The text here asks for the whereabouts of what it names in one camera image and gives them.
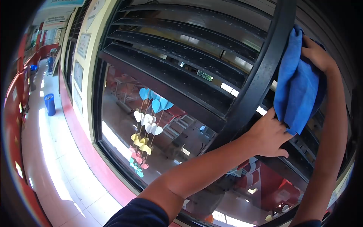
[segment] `yellow wall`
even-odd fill
[[[73,89],[78,89],[78,92],[82,98],[83,116],[81,115],[81,113],[76,105],[73,105],[73,109],[77,115],[79,122],[81,123],[81,126],[82,126],[84,132],[86,133],[86,135],[90,141],[94,140],[93,135],[91,135],[91,133],[90,133],[90,132],[92,132],[92,128],[93,128],[92,114],[91,114],[91,95],[92,95],[91,91],[92,91],[94,66],[96,64],[97,51],[99,48],[101,36],[103,34],[108,17],[110,16],[111,11],[112,11],[113,7],[115,6],[115,3],[117,0],[106,0],[104,6],[97,13],[91,26],[86,31],[87,17],[97,1],[98,0],[92,0],[91,4],[88,7],[88,10],[86,12],[85,19],[82,23],[81,30],[79,32],[79,37],[77,40],[76,52],[74,54],[74,62],[73,62],[73,65],[74,65],[75,60],[77,60],[80,63],[80,65],[83,67],[82,92],[79,91],[77,84],[72,85]],[[79,40],[80,40],[80,36],[82,33],[91,34],[87,52],[86,52],[86,59],[84,59],[80,54],[77,53]]]

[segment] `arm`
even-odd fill
[[[337,180],[347,143],[347,112],[340,71],[331,56],[304,36],[301,53],[327,77],[327,108],[315,169],[290,226],[322,220]]]
[[[274,119],[271,108],[240,138],[170,169],[138,195],[159,205],[172,222],[188,196],[204,189],[247,159],[255,156],[285,156],[279,147],[291,139],[286,127]]]

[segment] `tiled floor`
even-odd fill
[[[58,76],[40,61],[37,89],[29,99],[22,130],[25,175],[54,227],[103,226],[122,206],[102,186],[69,131],[59,96]],[[47,115],[42,94],[54,94],[56,114]]]

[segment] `blue trash bin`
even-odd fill
[[[44,96],[45,107],[48,112],[48,116],[56,114],[56,106],[54,105],[54,95],[52,93]]]

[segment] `hand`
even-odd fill
[[[286,132],[286,126],[275,117],[275,109],[272,107],[262,116],[252,128],[239,139],[245,144],[250,144],[253,156],[266,157],[289,156],[280,146],[291,139],[293,135]]]
[[[307,46],[307,48],[301,48],[302,56],[309,58],[310,61],[325,74],[330,69],[338,68],[337,63],[334,61],[334,59],[318,44],[316,44],[306,35],[303,35],[302,38]]]

